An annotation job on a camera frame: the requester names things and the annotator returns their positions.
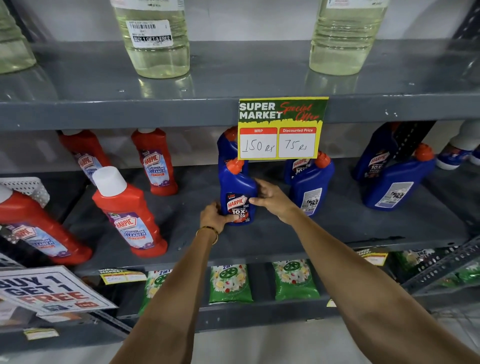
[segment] red bottle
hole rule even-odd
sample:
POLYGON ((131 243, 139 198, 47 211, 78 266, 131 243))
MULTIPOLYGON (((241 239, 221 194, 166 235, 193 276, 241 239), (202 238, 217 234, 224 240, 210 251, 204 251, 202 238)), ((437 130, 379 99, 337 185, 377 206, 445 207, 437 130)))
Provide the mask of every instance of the red bottle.
POLYGON ((142 190, 127 183, 115 167, 103 167, 93 174, 98 190, 92 199, 109 221, 141 258, 159 256, 167 251, 142 190))
POLYGON ((90 130, 62 130, 59 138, 90 181, 93 182, 92 174, 97 169, 112 165, 97 137, 90 130))
POLYGON ((86 262, 92 250, 52 219, 29 196, 0 185, 0 224, 13 235, 38 249, 56 264, 74 266, 86 262))
POLYGON ((158 196, 176 194, 179 188, 173 177, 167 134, 158 128, 137 129, 132 134, 132 141, 150 180, 150 191, 158 196))

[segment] hand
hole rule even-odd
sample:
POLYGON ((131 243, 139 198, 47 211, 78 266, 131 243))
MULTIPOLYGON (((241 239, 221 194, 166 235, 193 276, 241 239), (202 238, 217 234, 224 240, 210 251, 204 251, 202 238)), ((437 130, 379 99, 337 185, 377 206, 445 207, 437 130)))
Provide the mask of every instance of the hand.
POLYGON ((260 197, 251 197, 249 199, 250 203, 266 207, 268 211, 290 225, 292 214, 301 212, 301 210, 280 190, 280 187, 258 178, 255 178, 255 180, 260 186, 260 197))
POLYGON ((220 215, 220 205, 217 202, 212 202, 207 205, 205 209, 200 213, 200 227, 210 226, 221 233, 223 227, 227 222, 233 222, 239 218, 238 215, 220 215))

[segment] yellow liquid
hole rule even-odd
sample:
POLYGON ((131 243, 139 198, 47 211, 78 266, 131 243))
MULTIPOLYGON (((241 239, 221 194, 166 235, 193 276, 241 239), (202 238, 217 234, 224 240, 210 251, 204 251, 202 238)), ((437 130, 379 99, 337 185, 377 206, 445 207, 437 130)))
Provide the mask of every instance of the yellow liquid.
POLYGON ((21 71, 36 64, 20 28, 0 0, 0 73, 21 71))
POLYGON ((310 68, 338 76, 360 71, 372 49, 387 8, 318 10, 310 49, 310 68))
POLYGON ((186 74, 190 69, 190 45, 184 11, 159 12, 114 8, 125 48, 140 76, 172 78, 186 74), (125 23, 128 20, 168 20, 173 46, 163 48, 136 48, 125 23))

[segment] person's right arm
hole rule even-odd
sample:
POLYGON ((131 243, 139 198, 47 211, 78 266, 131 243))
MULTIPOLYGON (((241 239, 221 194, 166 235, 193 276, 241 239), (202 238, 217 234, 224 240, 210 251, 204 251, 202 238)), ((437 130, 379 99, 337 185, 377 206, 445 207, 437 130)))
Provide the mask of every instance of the person's right arm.
POLYGON ((393 279, 313 222, 278 186, 257 182, 260 197, 250 202, 293 227, 352 338, 372 363, 480 363, 480 356, 393 279))

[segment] person's right hand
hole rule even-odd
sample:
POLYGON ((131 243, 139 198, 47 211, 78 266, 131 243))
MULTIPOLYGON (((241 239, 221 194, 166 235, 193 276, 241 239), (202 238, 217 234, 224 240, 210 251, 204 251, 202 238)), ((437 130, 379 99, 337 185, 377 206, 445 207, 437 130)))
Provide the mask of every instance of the person's right hand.
POLYGON ((268 211, 290 225, 291 216, 301 210, 280 190, 280 187, 258 178, 255 180, 260 187, 259 197, 250 197, 250 203, 266 207, 268 211))

